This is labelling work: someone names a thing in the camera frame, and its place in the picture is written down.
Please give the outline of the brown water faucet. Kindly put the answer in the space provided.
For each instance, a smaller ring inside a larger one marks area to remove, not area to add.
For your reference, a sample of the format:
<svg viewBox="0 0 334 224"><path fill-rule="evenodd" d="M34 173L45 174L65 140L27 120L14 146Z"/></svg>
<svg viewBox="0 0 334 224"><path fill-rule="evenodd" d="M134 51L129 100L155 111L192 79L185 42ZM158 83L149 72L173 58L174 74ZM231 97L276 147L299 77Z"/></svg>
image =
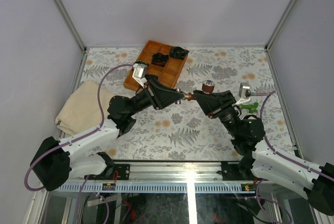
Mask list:
<svg viewBox="0 0 334 224"><path fill-rule="evenodd" d="M213 92L214 87L215 87L215 83L212 80L204 80L202 82L201 90L205 94L210 94L210 93ZM188 94L185 95L185 100L191 101L191 100L196 100L196 99L195 99L193 93L188 93Z"/></svg>

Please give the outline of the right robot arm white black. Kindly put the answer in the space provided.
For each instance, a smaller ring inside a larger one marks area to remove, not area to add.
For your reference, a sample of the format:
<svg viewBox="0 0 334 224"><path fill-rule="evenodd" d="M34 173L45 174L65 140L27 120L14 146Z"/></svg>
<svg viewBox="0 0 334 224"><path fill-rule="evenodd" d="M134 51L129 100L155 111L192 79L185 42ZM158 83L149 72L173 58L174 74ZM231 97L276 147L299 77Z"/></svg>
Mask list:
<svg viewBox="0 0 334 224"><path fill-rule="evenodd" d="M218 118L231 135L234 149L242 156L238 164L241 178L255 176L279 184L302 196L319 212L333 216L333 164L321 166L274 148L259 117L240 118L230 91L195 90L193 97L204 114L211 119Z"/></svg>

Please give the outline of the chrome threaded pipe nipple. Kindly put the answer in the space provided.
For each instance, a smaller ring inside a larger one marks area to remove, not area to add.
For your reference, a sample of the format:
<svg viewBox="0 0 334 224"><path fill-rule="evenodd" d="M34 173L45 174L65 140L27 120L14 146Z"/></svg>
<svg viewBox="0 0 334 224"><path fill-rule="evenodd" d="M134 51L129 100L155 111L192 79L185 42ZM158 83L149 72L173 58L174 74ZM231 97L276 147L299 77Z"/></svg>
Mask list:
<svg viewBox="0 0 334 224"><path fill-rule="evenodd" d="M181 104L181 101L188 99L188 93L181 91L180 88L176 88L175 91L178 93L179 98L176 100L175 104Z"/></svg>

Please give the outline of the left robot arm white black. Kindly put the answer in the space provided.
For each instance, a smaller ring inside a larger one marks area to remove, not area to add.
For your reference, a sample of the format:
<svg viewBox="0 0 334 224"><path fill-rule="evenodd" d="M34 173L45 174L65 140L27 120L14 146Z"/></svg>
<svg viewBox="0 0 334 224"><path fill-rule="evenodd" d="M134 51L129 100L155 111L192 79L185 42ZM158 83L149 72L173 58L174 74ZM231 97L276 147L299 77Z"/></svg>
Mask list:
<svg viewBox="0 0 334 224"><path fill-rule="evenodd" d="M162 110L184 97L183 92L160 83L157 76L146 75L142 92L131 98L110 99L108 115L97 126L60 140L46 138L28 171L35 173L47 191L61 187L69 179L89 175L109 179L114 173L114 163L105 150L113 140L131 130L136 123L133 115L149 107Z"/></svg>

